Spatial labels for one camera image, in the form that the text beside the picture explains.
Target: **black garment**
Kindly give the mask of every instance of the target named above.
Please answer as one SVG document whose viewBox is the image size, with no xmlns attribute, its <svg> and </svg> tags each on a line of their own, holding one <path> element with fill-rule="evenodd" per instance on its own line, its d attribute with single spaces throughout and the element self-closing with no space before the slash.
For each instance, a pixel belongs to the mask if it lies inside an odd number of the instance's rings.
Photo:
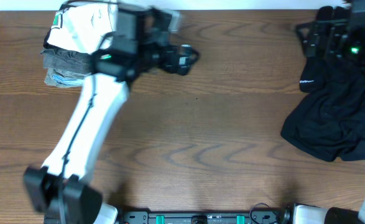
<svg viewBox="0 0 365 224">
<path fill-rule="evenodd" d="M 303 77 L 317 81 L 300 83 L 310 94 L 287 117 L 282 137 L 324 161 L 365 159 L 365 74 L 349 62 L 311 58 Z"/>
</svg>

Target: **wire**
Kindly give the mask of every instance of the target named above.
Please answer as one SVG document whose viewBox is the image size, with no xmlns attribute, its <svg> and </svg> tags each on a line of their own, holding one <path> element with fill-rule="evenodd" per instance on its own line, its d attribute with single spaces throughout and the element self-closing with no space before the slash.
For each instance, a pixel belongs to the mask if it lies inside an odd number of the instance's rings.
<svg viewBox="0 0 365 224">
<path fill-rule="evenodd" d="M 100 49 L 102 47 L 102 45 L 105 42 L 105 40 L 109 40 L 109 38 L 111 38 L 113 36 L 113 33 L 114 33 L 114 31 L 108 32 L 107 34 L 105 34 L 104 36 L 102 36 L 102 40 L 101 40 L 101 42 L 98 45 L 98 49 Z"/>
<path fill-rule="evenodd" d="M 193 54 L 195 54 L 195 55 L 196 55 L 196 58 L 195 58 L 195 59 L 193 59 L 193 61 L 191 62 L 191 64 L 194 64 L 194 63 L 196 63 L 197 61 L 199 61 L 199 59 L 200 59 L 200 53 L 199 53 L 197 50 L 195 50 L 194 48 L 192 48 L 192 52 L 193 52 Z"/>
<path fill-rule="evenodd" d="M 91 98 L 90 98 L 90 100 L 88 102 L 88 107 L 87 107 L 87 109 L 85 111 L 85 114 L 84 114 L 83 118 L 81 119 L 79 125 L 77 126 L 77 129 L 76 129 L 75 133 L 73 134 L 72 139 L 70 140 L 70 143 L 69 143 L 68 149 L 66 150 L 65 155 L 62 157 L 62 159 L 63 159 L 63 165 L 62 165 L 62 171 L 59 174 L 60 180 L 59 180 L 59 186 L 58 186 L 59 214 L 60 214 L 61 224 L 67 224 L 67 221 L 66 221 L 66 211 L 65 211 L 65 201 L 63 199 L 63 178 L 65 176 L 66 165 L 69 162 L 68 156 L 70 154 L 70 150 L 72 149 L 73 142 L 75 141 L 76 136 L 77 136 L 77 134 L 78 134 L 81 126 L 83 125 L 85 118 L 88 115 L 88 112 L 90 111 L 90 109 L 92 107 L 94 107 L 94 103 L 93 102 L 94 102 L 94 97 L 96 96 L 96 76 L 95 75 L 92 75 L 92 77 L 93 77 L 93 91 L 92 91 L 92 96 L 91 96 Z"/>
<path fill-rule="evenodd" d="M 256 204 L 255 206 L 253 206 L 253 207 L 250 209 L 249 216 L 250 216 L 251 221 L 252 221 L 252 222 L 254 222 L 255 224 L 259 224 L 259 223 L 258 223 L 257 221 L 255 221 L 255 219 L 253 219 L 253 218 L 252 218 L 252 210 L 253 210 L 253 209 L 255 209 L 258 205 L 264 205 L 264 206 L 266 206 L 266 207 L 270 208 L 270 206 L 269 206 L 269 205 L 267 205 L 267 204 L 265 204 L 265 203 L 258 203 L 258 204 Z"/>
</svg>

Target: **black mount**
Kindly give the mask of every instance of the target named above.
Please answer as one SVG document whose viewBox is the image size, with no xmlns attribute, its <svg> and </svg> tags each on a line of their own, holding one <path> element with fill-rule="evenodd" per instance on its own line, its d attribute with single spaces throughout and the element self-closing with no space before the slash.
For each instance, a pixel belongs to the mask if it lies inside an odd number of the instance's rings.
<svg viewBox="0 0 365 224">
<path fill-rule="evenodd" d="M 118 30 L 105 36 L 113 36 L 112 47 L 92 54 L 95 72 L 128 83 L 155 67 L 187 75 L 199 53 L 190 45 L 169 44 L 169 35 L 177 29 L 179 17 L 175 11 L 120 4 Z"/>
<path fill-rule="evenodd" d="M 365 64 L 365 0 L 349 3 L 349 9 L 322 7 L 315 21 L 296 26 L 306 57 L 344 57 Z"/>
<path fill-rule="evenodd" d="M 63 179 L 48 174 L 47 171 L 47 167 L 40 170 L 27 168 L 24 174 L 24 185 L 35 210 L 59 220 L 58 188 L 59 182 Z M 71 176 L 63 187 L 67 220 L 70 223 L 94 223 L 101 208 L 102 195 L 79 182 L 75 175 Z"/>
<path fill-rule="evenodd" d="M 250 214 L 246 212 L 122 212 L 116 223 L 120 224 L 288 224 L 288 220 L 281 218 L 279 209 L 256 208 L 252 211 L 254 223 Z M 56 219 L 45 218 L 44 224 L 58 223 Z"/>
</svg>

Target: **folded cloth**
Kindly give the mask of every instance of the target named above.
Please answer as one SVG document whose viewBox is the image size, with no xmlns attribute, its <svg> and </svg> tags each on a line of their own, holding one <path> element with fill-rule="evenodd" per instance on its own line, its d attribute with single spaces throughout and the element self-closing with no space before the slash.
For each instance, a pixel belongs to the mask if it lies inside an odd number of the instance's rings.
<svg viewBox="0 0 365 224">
<path fill-rule="evenodd" d="M 306 89 L 311 93 L 287 117 L 281 136 L 324 161 L 365 159 L 365 74 L 337 58 L 313 65 L 314 80 L 325 80 Z"/>
<path fill-rule="evenodd" d="M 115 4 L 92 3 L 58 11 L 47 42 L 65 50 L 92 54 L 103 36 L 116 27 Z M 104 48 L 111 45 L 106 40 Z"/>
<path fill-rule="evenodd" d="M 85 75 L 78 76 L 75 73 L 49 68 L 44 82 L 49 86 L 70 88 L 82 86 L 84 84 L 84 77 Z"/>
<path fill-rule="evenodd" d="M 44 55 L 44 68 L 56 68 L 73 73 L 89 74 L 93 71 L 89 54 L 48 45 L 41 54 Z"/>
</svg>

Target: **wooden table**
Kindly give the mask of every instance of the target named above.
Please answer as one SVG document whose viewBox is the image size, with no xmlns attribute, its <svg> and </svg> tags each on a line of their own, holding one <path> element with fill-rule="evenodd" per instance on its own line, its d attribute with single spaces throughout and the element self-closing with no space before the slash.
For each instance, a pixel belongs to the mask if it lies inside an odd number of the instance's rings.
<svg viewBox="0 0 365 224">
<path fill-rule="evenodd" d="M 110 204 L 249 210 L 287 202 L 358 210 L 365 161 L 323 162 L 280 137 L 305 94 L 293 32 L 315 11 L 185 11 L 175 43 L 202 58 L 187 77 L 135 82 L 103 145 L 93 186 Z M 44 84 L 53 12 L 0 12 L 0 223 L 42 223 L 22 184 L 68 123 L 79 88 Z"/>
</svg>

